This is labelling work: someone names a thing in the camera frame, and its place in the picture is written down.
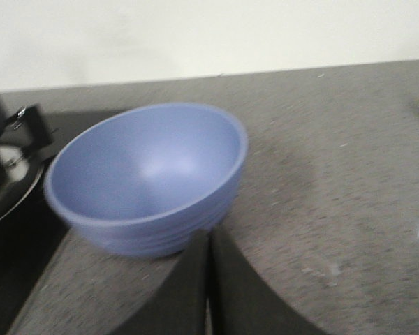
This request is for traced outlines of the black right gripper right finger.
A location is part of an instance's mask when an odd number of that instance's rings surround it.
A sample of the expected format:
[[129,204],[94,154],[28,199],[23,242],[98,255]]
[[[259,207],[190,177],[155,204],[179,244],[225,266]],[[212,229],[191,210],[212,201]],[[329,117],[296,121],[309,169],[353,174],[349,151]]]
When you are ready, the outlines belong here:
[[214,334],[325,334],[259,276],[221,225],[211,233],[209,303]]

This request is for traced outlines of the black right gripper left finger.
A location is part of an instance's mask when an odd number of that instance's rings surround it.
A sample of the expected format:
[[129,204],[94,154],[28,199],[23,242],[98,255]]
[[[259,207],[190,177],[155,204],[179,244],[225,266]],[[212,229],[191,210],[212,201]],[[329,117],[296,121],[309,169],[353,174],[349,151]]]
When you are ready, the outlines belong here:
[[158,290],[112,334],[204,334],[209,237],[195,233]]

